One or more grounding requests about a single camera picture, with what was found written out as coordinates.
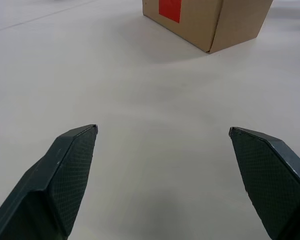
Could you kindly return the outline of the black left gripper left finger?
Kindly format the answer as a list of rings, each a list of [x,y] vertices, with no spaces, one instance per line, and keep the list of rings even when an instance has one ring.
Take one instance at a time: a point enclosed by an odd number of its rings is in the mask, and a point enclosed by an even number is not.
[[[87,187],[98,126],[58,136],[0,206],[0,240],[68,240]]]

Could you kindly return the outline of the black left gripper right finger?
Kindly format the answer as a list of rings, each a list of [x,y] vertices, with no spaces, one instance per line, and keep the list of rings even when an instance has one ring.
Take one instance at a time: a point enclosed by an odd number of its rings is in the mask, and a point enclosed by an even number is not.
[[[300,240],[300,158],[281,139],[229,129],[245,191],[271,240]]]

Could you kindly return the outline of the brown cardboard box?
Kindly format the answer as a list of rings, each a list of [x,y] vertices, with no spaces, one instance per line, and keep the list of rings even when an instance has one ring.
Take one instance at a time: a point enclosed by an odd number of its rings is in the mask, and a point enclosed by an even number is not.
[[[159,14],[159,0],[142,0],[142,13],[211,54],[255,39],[273,0],[182,0],[179,23]]]

